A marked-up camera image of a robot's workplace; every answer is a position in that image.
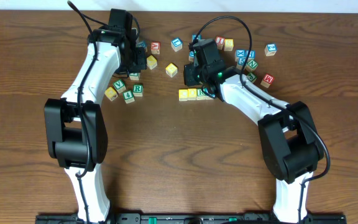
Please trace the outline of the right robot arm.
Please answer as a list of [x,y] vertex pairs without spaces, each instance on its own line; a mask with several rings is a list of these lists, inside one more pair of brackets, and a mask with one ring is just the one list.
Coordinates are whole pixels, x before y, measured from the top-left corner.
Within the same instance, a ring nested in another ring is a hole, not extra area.
[[[222,62],[190,63],[183,76],[186,86],[199,85],[207,96],[235,106],[258,126],[264,162],[276,179],[273,214],[283,223],[304,223],[308,184],[325,176],[331,165],[309,108],[270,96],[243,71]],[[314,175],[321,159],[326,159],[325,171]]]

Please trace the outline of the yellow O block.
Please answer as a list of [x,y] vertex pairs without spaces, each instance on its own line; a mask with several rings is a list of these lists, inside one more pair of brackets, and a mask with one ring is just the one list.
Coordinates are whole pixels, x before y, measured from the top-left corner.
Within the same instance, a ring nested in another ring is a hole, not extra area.
[[188,100],[196,100],[197,99],[197,89],[189,88],[188,89]]

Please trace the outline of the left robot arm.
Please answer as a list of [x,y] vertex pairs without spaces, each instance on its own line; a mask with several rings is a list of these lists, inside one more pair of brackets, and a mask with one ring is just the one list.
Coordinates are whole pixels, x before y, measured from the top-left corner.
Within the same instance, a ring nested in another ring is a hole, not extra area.
[[136,46],[138,38],[136,28],[94,30],[74,82],[59,99],[49,98],[44,106],[48,153],[73,184],[77,223],[104,223],[109,216],[101,172],[108,146],[101,104],[113,74],[146,68],[145,51]]

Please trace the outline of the yellow C block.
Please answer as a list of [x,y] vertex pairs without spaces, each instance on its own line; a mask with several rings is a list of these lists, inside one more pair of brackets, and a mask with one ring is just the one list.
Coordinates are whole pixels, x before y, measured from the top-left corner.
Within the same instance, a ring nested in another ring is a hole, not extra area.
[[187,101],[188,100],[188,90],[187,89],[180,89],[178,91],[178,100],[179,101]]

